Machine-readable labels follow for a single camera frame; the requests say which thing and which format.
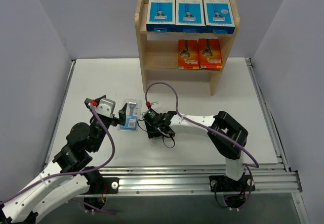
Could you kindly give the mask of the orange Gillette Fusion box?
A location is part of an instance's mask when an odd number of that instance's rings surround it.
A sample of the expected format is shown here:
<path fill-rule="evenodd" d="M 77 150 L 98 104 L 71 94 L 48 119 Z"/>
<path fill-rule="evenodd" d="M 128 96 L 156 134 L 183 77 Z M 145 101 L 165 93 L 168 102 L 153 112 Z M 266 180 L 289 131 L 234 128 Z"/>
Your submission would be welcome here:
<path fill-rule="evenodd" d="M 221 55 L 220 43 L 215 38 L 199 38 L 199 68 L 202 70 L 221 70 L 223 60 Z"/>
<path fill-rule="evenodd" d="M 178 40 L 178 68 L 186 70 L 199 69 L 197 40 Z"/>

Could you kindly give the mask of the blue Harry's razor box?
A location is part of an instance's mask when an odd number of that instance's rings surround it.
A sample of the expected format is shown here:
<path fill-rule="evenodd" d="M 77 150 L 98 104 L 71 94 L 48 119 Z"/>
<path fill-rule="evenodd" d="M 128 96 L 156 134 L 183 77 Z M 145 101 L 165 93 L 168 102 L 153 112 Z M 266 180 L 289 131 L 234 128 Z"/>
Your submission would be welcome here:
<path fill-rule="evenodd" d="M 207 33 L 233 34 L 235 23 L 230 0 L 203 0 Z"/>
<path fill-rule="evenodd" d="M 174 32 L 176 0 L 148 0 L 146 30 L 156 33 Z"/>
<path fill-rule="evenodd" d="M 203 33 L 205 28 L 203 0 L 176 0 L 176 32 Z"/>

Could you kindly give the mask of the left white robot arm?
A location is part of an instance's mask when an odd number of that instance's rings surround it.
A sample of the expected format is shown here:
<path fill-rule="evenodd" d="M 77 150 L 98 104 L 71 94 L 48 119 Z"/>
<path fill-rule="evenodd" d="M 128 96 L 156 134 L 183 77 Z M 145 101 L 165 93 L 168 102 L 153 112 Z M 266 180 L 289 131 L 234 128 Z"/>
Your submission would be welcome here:
<path fill-rule="evenodd" d="M 102 188 L 100 168 L 115 155 L 109 127 L 125 125 L 127 105 L 115 117 L 115 101 L 86 99 L 92 113 L 89 123 L 76 123 L 66 136 L 67 143 L 28 185 L 1 202 L 1 223 L 37 223 L 47 213 L 79 194 L 97 193 Z M 89 166 L 90 153 L 98 152 L 105 137 L 111 143 L 110 157 L 99 166 Z"/>

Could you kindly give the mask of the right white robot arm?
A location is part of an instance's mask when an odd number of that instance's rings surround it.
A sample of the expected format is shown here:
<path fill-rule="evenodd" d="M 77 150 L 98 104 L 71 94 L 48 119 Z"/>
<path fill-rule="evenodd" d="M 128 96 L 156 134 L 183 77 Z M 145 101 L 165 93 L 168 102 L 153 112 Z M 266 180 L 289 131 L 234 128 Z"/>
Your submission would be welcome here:
<path fill-rule="evenodd" d="M 246 149 L 248 131 L 225 111 L 214 116 L 180 115 L 176 111 L 158 113 L 149 109 L 143 115 L 148 137 L 169 137 L 178 133 L 208 137 L 217 151 L 225 158 L 225 184 L 231 190 L 242 184 L 255 190 L 252 173 L 245 175 L 259 163 Z"/>

